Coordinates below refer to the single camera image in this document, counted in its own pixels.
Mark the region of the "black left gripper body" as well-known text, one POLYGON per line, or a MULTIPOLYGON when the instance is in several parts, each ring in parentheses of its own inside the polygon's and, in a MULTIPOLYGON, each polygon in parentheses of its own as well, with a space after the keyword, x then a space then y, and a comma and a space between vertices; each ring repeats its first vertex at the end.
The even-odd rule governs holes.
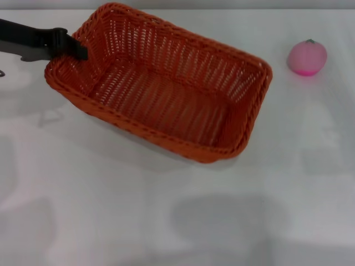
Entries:
POLYGON ((1 41, 43 47, 52 40, 54 29, 38 29, 1 19, 1 41))

